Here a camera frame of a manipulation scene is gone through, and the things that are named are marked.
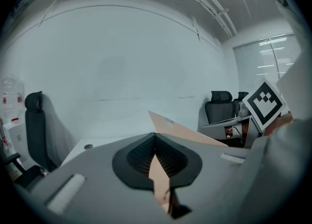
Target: cable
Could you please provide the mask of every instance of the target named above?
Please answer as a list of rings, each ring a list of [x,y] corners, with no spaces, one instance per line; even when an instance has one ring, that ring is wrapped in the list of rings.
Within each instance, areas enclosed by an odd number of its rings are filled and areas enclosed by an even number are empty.
[[[233,128],[238,131],[238,129],[236,127],[233,127]],[[238,133],[240,134],[240,136],[243,136],[239,131],[238,131]]]

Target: white table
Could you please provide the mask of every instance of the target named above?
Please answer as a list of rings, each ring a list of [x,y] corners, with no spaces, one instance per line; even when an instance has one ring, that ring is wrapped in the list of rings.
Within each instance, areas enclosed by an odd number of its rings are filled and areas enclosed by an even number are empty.
[[[98,146],[106,145],[109,143],[117,142],[117,141],[120,141],[120,140],[128,138],[128,137],[131,137],[131,136],[101,138],[101,139],[81,139],[77,143],[77,145],[73,148],[73,150],[69,153],[69,155],[66,157],[66,159],[63,161],[61,166],[63,166],[67,162],[69,162],[71,159],[75,158],[77,155],[84,152],[86,150],[86,149],[84,149],[84,147],[86,145],[91,144],[93,147],[98,147]]]

